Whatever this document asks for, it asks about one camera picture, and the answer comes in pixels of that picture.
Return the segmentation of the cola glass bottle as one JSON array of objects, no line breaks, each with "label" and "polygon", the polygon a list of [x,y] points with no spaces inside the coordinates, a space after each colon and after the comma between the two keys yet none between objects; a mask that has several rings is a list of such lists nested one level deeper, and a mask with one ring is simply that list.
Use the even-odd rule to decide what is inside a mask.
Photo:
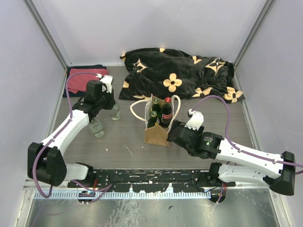
[{"label": "cola glass bottle", "polygon": [[160,113],[160,124],[163,128],[167,128],[171,122],[173,115],[172,103],[171,98],[165,98],[164,106],[161,109]]}]

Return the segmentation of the clear glass bottle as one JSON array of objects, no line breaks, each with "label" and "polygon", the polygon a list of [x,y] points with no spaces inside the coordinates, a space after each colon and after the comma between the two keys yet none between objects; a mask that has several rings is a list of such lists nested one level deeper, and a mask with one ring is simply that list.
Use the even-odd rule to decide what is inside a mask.
[{"label": "clear glass bottle", "polygon": [[113,106],[113,108],[110,110],[110,118],[113,121],[119,121],[121,119],[121,108],[118,102],[116,102]]},{"label": "clear glass bottle", "polygon": [[92,121],[88,124],[88,126],[89,126],[90,132],[95,137],[101,138],[104,136],[105,131],[104,131],[103,124],[98,119],[93,118]]}]

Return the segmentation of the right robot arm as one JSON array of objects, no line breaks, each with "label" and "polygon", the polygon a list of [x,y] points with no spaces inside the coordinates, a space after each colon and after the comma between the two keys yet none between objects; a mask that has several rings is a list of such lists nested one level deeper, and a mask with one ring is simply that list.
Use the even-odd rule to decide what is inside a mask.
[{"label": "right robot arm", "polygon": [[167,141],[184,148],[190,156],[216,160],[207,175],[212,186],[246,182],[266,185],[281,195],[294,195],[295,156],[291,152],[258,151],[205,132],[203,126],[189,127],[177,120],[170,126]]}]

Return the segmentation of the green bottle front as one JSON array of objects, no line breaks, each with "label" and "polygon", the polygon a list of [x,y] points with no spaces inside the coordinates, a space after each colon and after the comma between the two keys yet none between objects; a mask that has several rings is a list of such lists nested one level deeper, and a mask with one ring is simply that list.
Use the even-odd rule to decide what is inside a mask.
[{"label": "green bottle front", "polygon": [[159,99],[157,99],[157,98],[153,99],[153,101],[152,101],[151,112],[152,111],[155,111],[157,114],[159,114],[161,111],[161,108],[159,105]]}]

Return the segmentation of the canvas tote bag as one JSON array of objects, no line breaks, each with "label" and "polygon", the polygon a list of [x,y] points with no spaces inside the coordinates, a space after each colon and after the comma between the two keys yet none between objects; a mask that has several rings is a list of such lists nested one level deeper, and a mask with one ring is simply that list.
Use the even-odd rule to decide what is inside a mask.
[{"label": "canvas tote bag", "polygon": [[[151,116],[150,109],[152,107],[152,102],[158,99],[160,107],[164,106],[165,101],[162,99],[157,98],[154,95],[151,95],[151,97],[144,97],[143,99],[140,99],[130,105],[130,111],[133,114],[133,116],[140,121],[143,121],[145,123],[145,137],[144,137],[144,143],[146,144],[153,144],[153,145],[159,145],[159,146],[170,146],[170,142],[167,141],[168,133],[171,130],[173,121],[176,119],[180,107],[181,107],[181,100],[179,96],[173,95],[172,96],[172,120],[169,123],[167,128],[163,128],[158,123],[156,123],[155,126],[152,126],[148,128],[148,120]],[[133,110],[133,107],[139,103],[146,103],[145,109],[144,109],[144,117],[138,116],[135,111]]]}]

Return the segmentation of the green bottle yellow label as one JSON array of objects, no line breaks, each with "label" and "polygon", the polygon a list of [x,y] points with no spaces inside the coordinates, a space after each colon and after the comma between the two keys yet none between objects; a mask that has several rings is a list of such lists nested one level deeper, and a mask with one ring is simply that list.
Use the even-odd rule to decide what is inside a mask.
[{"label": "green bottle yellow label", "polygon": [[148,119],[147,128],[151,128],[159,124],[160,124],[160,120],[158,118],[158,113],[156,111],[151,111],[150,118]]}]

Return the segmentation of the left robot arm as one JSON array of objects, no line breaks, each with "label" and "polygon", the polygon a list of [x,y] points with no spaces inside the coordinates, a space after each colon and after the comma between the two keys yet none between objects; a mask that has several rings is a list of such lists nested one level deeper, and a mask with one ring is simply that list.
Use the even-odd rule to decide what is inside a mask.
[{"label": "left robot arm", "polygon": [[27,152],[27,175],[31,179],[59,186],[63,182],[76,180],[83,187],[94,184],[93,167],[87,164],[65,163],[63,156],[76,137],[99,113],[111,110],[116,103],[112,88],[112,76],[90,80],[86,93],[72,106],[72,112],[62,124],[40,143],[31,143]]}]

